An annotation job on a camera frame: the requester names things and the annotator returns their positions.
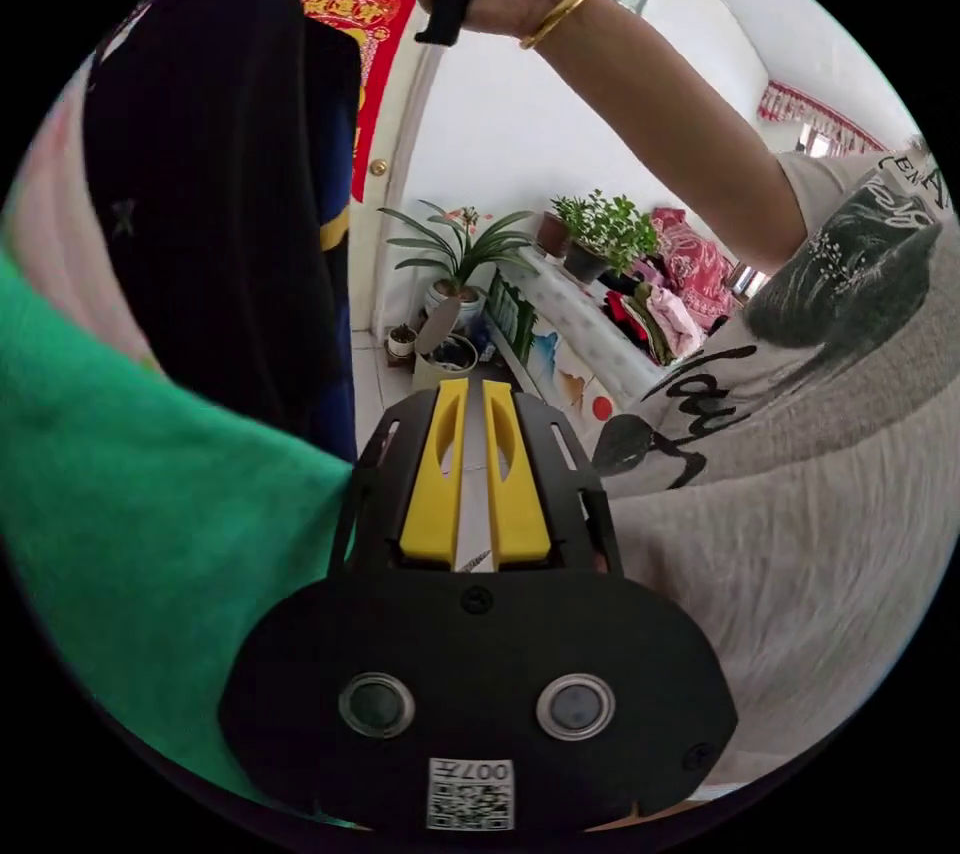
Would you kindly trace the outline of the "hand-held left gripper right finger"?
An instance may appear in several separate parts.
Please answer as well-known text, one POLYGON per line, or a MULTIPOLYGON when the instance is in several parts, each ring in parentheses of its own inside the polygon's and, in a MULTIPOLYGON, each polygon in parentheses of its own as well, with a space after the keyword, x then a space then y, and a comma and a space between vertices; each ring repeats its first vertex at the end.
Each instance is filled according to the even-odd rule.
POLYGON ((482 395, 493 562, 541 564, 551 542, 513 393, 504 382, 485 380, 482 395))

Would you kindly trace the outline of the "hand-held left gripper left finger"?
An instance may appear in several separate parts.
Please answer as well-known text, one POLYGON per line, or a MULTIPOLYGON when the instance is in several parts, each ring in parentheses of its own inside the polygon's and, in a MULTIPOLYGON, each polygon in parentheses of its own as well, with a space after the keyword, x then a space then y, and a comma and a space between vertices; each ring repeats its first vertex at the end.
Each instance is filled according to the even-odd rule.
POLYGON ((456 561, 465 415, 466 379, 446 379, 434 392, 434 404, 399 547, 411 563, 456 561))

